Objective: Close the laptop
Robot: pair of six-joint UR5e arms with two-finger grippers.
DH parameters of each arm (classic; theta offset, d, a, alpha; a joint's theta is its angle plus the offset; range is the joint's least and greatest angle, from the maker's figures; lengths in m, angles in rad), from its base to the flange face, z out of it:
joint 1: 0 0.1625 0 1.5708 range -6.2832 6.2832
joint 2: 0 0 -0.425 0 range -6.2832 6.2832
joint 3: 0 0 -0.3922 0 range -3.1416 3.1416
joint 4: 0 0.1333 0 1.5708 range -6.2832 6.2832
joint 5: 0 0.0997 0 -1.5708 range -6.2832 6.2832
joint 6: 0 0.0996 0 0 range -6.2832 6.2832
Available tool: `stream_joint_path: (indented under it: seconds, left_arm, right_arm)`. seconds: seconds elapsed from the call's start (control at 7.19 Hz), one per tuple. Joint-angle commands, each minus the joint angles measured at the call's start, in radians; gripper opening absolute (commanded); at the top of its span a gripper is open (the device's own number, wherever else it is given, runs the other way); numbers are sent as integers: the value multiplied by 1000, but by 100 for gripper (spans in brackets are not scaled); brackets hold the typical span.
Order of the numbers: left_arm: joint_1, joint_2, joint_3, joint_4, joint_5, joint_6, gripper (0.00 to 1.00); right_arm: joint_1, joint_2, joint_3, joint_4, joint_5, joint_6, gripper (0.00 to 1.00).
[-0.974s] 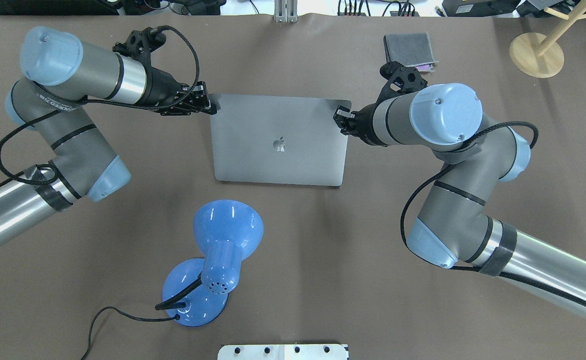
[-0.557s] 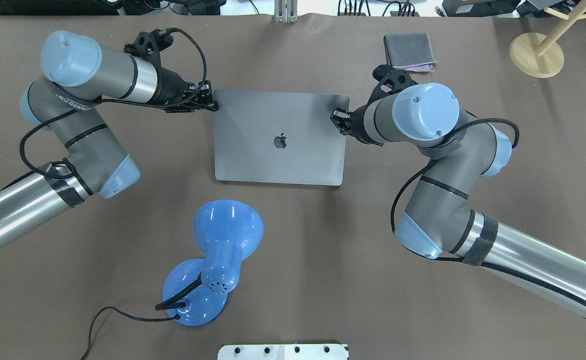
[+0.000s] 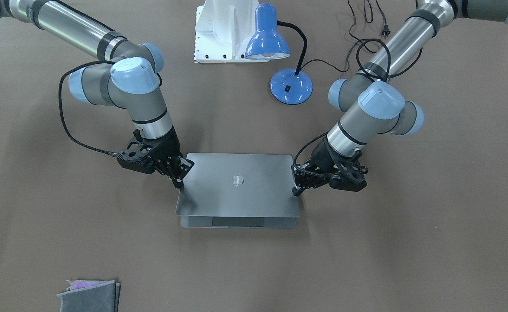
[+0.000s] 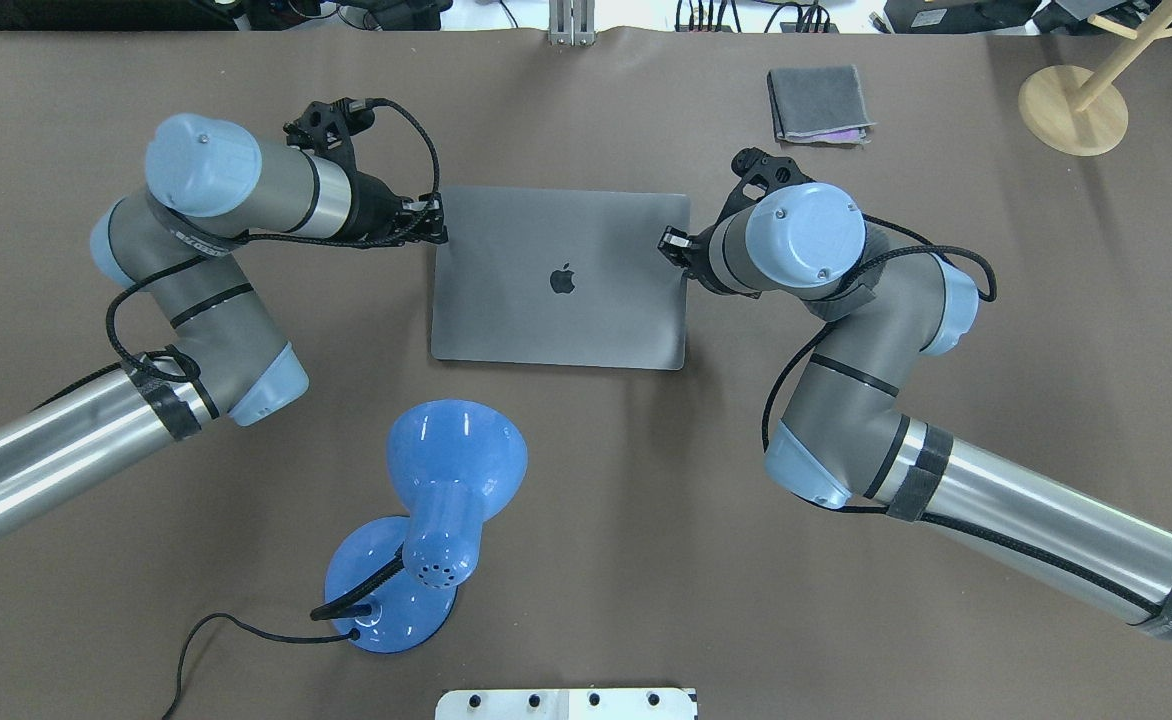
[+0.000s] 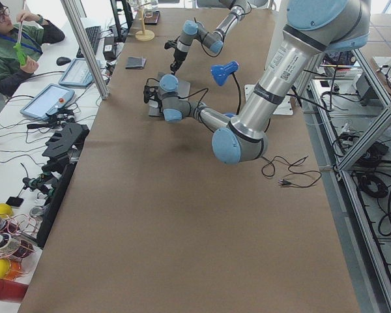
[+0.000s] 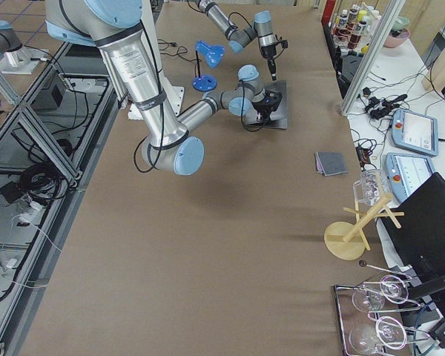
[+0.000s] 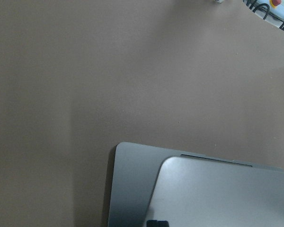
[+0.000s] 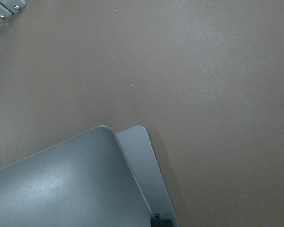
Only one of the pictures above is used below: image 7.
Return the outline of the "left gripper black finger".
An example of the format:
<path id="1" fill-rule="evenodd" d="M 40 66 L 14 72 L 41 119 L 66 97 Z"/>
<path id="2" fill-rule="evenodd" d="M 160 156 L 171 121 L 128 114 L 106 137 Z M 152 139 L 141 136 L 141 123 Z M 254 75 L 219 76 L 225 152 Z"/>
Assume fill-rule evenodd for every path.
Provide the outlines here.
<path id="1" fill-rule="evenodd" d="M 147 220 L 146 227 L 169 227 L 169 222 L 166 220 Z"/>

